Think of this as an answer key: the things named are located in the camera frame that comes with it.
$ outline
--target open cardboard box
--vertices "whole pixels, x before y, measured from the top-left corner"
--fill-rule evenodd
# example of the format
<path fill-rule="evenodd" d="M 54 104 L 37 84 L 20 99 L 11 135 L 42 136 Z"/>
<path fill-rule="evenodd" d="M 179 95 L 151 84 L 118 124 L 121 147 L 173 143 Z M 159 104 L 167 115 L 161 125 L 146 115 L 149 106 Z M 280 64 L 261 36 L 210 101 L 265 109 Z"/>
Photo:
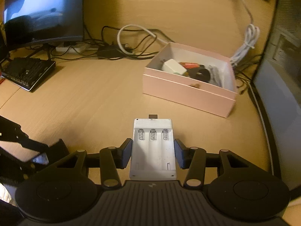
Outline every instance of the open cardboard box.
<path fill-rule="evenodd" d="M 165 61 L 216 66 L 222 87 L 189 77 L 161 71 Z M 236 99 L 236 83 L 229 58 L 206 50 L 169 43 L 145 67 L 143 93 L 190 106 L 222 117 L 228 117 Z"/>

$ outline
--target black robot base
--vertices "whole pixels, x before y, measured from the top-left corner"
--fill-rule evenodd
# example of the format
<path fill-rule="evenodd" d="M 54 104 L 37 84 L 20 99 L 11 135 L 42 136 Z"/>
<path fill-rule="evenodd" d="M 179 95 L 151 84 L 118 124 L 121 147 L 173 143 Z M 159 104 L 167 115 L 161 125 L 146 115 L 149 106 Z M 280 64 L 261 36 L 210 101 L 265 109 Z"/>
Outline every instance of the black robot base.
<path fill-rule="evenodd" d="M 290 193 L 281 180 L 229 150 L 210 154 L 178 139 L 174 147 L 180 167 L 189 169 L 183 186 L 177 180 L 122 186 L 117 168 L 127 166 L 132 139 L 62 158 L 18 187 L 19 225 L 288 225 L 281 216 Z M 88 179 L 90 167 L 100 168 L 101 185 Z M 218 177 L 204 185 L 206 167 L 216 167 Z"/>

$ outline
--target black stand leg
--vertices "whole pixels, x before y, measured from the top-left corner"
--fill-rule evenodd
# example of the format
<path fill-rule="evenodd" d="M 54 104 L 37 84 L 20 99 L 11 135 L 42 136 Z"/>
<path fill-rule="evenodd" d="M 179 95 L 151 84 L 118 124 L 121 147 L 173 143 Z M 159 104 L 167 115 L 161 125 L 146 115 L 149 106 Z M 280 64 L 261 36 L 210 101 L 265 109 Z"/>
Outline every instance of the black stand leg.
<path fill-rule="evenodd" d="M 51 46 L 48 43 L 44 43 L 43 46 L 41 46 L 40 48 L 34 50 L 31 54 L 29 54 L 26 58 L 30 58 L 33 55 L 37 54 L 38 52 L 45 50 L 47 52 L 48 55 L 48 60 L 51 60 L 51 56 L 50 56 L 50 49 Z"/>

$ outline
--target monitor screen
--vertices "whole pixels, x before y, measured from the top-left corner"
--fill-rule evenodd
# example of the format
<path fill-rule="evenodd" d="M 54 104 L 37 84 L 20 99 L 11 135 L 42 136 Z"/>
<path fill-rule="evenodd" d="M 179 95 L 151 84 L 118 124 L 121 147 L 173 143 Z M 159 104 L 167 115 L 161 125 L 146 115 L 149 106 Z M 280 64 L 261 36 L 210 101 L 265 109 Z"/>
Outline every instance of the monitor screen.
<path fill-rule="evenodd" d="M 290 190 L 299 191 L 294 197 L 301 196 L 300 8 L 301 0 L 278 0 L 270 39 L 253 79 L 271 126 L 273 140 L 268 142 L 277 150 L 281 179 Z"/>
<path fill-rule="evenodd" d="M 83 0 L 5 0 L 9 49 L 83 37 Z"/>

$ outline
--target black power adapter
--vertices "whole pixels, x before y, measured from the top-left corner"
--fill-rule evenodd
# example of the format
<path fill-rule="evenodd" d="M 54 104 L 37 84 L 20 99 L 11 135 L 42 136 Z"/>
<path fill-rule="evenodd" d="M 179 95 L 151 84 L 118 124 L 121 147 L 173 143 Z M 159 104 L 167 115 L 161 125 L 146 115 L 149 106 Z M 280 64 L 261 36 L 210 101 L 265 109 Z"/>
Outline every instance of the black power adapter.
<path fill-rule="evenodd" d="M 133 52 L 128 44 L 123 44 L 123 48 L 129 53 Z M 118 45 L 100 46 L 97 50 L 97 57 L 103 58 L 120 58 L 125 57 L 125 54 L 119 49 Z"/>

